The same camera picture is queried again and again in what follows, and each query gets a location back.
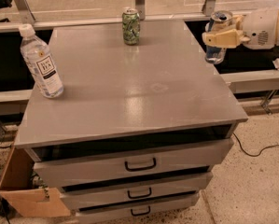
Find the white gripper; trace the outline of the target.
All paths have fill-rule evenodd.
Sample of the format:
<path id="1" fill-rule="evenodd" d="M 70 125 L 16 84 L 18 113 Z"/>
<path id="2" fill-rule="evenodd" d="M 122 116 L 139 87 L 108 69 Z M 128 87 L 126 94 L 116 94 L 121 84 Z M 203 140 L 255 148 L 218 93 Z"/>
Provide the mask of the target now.
<path id="1" fill-rule="evenodd" d="M 277 8 L 257 9 L 245 17 L 234 15 L 230 30 L 203 33 L 202 41 L 207 46 L 223 49 L 234 49 L 242 43 L 249 49 L 272 49 L 277 18 Z"/>

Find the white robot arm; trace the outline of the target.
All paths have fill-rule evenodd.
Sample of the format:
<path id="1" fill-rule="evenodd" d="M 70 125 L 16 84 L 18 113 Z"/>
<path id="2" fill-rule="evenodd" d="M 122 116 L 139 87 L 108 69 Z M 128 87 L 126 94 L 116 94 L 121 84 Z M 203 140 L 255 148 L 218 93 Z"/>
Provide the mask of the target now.
<path id="1" fill-rule="evenodd" d="M 216 11 L 202 34 L 205 45 L 234 49 L 272 49 L 279 46 L 279 7 L 265 7 L 246 15 Z"/>

